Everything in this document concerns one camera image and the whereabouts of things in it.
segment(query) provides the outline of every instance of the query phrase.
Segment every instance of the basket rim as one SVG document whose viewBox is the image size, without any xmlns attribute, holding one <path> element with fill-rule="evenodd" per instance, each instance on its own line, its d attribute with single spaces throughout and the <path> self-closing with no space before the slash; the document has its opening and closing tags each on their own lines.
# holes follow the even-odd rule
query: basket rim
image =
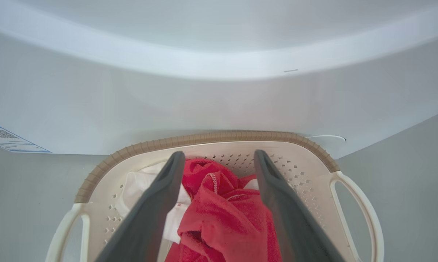
<svg viewBox="0 0 438 262">
<path fill-rule="evenodd" d="M 138 144 L 132 144 L 108 156 L 98 164 L 84 180 L 75 196 L 74 203 L 88 203 L 99 181 L 109 170 L 120 162 L 139 154 L 169 149 L 181 146 L 193 146 L 198 144 L 212 144 L 220 142 L 236 141 L 273 141 L 287 142 L 302 146 L 319 158 L 329 172 L 340 171 L 334 159 L 318 144 L 313 141 L 290 132 L 276 131 L 221 131 L 206 134 L 176 136 L 167 139 L 158 139 Z"/>
</svg>

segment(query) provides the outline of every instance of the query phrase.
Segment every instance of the red garment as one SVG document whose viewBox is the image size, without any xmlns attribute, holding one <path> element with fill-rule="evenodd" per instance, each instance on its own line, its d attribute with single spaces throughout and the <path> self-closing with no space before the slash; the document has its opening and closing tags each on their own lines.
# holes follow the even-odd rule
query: red garment
<svg viewBox="0 0 438 262">
<path fill-rule="evenodd" d="M 258 190 L 206 159 L 186 161 L 182 184 L 193 198 L 166 262 L 281 262 L 271 212 Z"/>
</svg>

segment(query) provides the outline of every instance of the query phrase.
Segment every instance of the blue and white label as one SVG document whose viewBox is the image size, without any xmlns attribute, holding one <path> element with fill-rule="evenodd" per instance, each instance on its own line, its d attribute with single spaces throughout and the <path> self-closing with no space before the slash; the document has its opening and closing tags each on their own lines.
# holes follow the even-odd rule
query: blue and white label
<svg viewBox="0 0 438 262">
<path fill-rule="evenodd" d="M 11 152 L 51 153 L 0 127 L 0 147 Z"/>
</svg>

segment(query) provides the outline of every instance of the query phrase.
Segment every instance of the white garment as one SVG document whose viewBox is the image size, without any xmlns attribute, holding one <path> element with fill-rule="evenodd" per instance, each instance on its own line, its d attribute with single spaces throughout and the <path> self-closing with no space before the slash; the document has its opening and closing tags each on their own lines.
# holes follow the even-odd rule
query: white garment
<svg viewBox="0 0 438 262">
<path fill-rule="evenodd" d="M 122 217 L 126 217 L 132 207 L 139 200 L 143 192 L 151 186 L 156 176 L 164 167 L 166 162 L 155 164 L 143 168 L 138 172 L 129 172 L 124 184 L 122 194 L 116 200 L 116 208 Z M 191 204 L 191 199 L 183 185 L 179 190 L 179 197 L 174 208 L 167 213 L 166 223 L 164 224 L 164 232 L 162 237 L 172 242 L 180 243 L 180 237 L 177 234 L 180 222 L 184 217 L 185 211 Z"/>
</svg>

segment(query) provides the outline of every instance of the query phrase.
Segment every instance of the laundry basket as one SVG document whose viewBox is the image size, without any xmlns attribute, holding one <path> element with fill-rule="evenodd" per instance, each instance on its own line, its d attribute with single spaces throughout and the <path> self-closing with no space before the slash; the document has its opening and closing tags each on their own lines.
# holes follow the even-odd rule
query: laundry basket
<svg viewBox="0 0 438 262">
<path fill-rule="evenodd" d="M 115 202 L 128 172 L 167 161 L 172 153 L 183 151 L 187 158 L 211 159 L 243 177 L 254 173 L 252 161 L 256 149 L 267 152 L 345 261 L 358 262 L 360 258 L 334 188 L 337 181 L 344 184 L 365 216 L 371 236 L 371 261 L 383 261 L 381 226 L 371 203 L 322 148 L 293 133 L 224 131 L 144 142 L 108 156 L 78 190 L 72 209 L 64 216 L 52 239 L 46 262 L 61 261 L 69 233 L 78 217 L 83 220 L 80 261 L 96 260 L 122 221 Z M 169 247 L 168 241 L 161 242 L 158 261 L 164 261 Z"/>
</svg>

